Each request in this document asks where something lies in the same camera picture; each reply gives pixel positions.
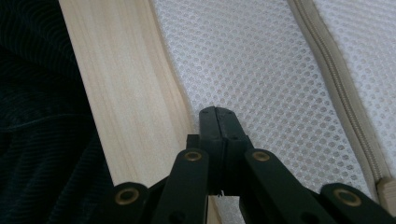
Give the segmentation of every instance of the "white mesh fabric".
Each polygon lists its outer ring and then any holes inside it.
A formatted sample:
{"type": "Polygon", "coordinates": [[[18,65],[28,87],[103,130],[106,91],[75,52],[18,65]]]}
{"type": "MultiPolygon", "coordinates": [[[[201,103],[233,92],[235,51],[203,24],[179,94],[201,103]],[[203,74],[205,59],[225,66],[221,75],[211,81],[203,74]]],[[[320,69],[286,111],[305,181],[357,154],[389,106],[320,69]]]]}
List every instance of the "white mesh fabric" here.
{"type": "Polygon", "coordinates": [[[396,1],[314,1],[396,177],[396,1]]]}
{"type": "MultiPolygon", "coordinates": [[[[255,147],[306,186],[342,182],[369,194],[317,63],[286,1],[154,0],[180,83],[198,112],[233,110],[255,147]]],[[[220,199],[224,223],[242,223],[220,199]]]]}

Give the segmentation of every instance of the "dark blue textured fabric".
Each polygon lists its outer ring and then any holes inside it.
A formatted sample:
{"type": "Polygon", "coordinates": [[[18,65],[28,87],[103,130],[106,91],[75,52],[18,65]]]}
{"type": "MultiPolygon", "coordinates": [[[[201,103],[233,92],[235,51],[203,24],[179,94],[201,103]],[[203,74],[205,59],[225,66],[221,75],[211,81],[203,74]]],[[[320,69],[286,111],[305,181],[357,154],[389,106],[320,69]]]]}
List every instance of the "dark blue textured fabric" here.
{"type": "Polygon", "coordinates": [[[0,0],[0,223],[86,223],[112,187],[59,3],[0,0]]]}

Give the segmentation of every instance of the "metal grommet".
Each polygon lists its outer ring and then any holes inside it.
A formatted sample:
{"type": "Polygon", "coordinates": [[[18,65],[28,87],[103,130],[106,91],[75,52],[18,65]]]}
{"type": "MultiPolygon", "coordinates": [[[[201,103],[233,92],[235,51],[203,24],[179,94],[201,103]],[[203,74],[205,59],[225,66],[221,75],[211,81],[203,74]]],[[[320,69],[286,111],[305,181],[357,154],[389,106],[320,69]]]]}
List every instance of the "metal grommet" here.
{"type": "Polygon", "coordinates": [[[188,161],[198,161],[202,158],[201,153],[199,152],[188,152],[184,155],[184,158],[188,161]]]}
{"type": "Polygon", "coordinates": [[[361,205],[361,198],[347,189],[335,189],[332,193],[334,194],[335,198],[346,205],[352,207],[361,205]]]}
{"type": "Polygon", "coordinates": [[[270,160],[270,156],[267,153],[262,152],[262,151],[253,152],[253,158],[256,161],[269,161],[270,160]]]}
{"type": "Polygon", "coordinates": [[[119,205],[127,205],[133,203],[139,198],[139,190],[135,188],[122,189],[117,194],[114,200],[119,205]]]}

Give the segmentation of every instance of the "zipper track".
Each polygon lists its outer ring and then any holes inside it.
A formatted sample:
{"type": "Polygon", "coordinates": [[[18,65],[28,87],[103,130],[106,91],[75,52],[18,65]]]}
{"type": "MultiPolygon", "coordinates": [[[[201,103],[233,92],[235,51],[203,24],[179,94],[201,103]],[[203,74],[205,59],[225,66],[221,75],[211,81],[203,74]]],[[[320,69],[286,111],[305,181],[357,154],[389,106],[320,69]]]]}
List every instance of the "zipper track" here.
{"type": "Polygon", "coordinates": [[[306,28],[308,29],[309,33],[312,35],[315,43],[318,45],[318,48],[319,48],[321,54],[323,55],[323,58],[327,64],[327,66],[329,67],[330,73],[332,75],[332,80],[335,84],[337,93],[340,96],[343,108],[346,111],[347,118],[350,121],[350,124],[352,125],[352,129],[353,129],[354,133],[357,135],[358,141],[361,144],[361,148],[364,152],[364,155],[365,155],[367,161],[369,162],[369,165],[373,172],[374,180],[376,183],[383,177],[383,174],[379,168],[378,162],[377,162],[375,155],[373,153],[373,149],[372,149],[370,143],[366,139],[366,134],[364,133],[364,130],[362,129],[358,118],[356,117],[356,113],[355,113],[354,109],[352,108],[350,99],[349,99],[347,91],[343,85],[343,82],[340,78],[339,71],[337,69],[337,66],[336,66],[333,58],[332,58],[331,52],[329,51],[329,48],[326,46],[322,36],[318,33],[317,27],[309,18],[308,14],[305,10],[305,7],[301,3],[301,1],[294,0],[294,3],[297,7],[297,10],[300,12],[300,15],[304,21],[306,28]]]}

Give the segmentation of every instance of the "wooden slat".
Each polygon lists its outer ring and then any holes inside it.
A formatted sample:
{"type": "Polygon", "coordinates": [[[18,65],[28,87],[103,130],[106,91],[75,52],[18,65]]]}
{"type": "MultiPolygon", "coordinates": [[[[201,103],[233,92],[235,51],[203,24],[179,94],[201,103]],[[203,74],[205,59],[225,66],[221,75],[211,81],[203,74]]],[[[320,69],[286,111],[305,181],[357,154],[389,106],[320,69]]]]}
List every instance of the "wooden slat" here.
{"type": "Polygon", "coordinates": [[[150,2],[60,3],[114,184],[155,184],[192,127],[150,2]]]}

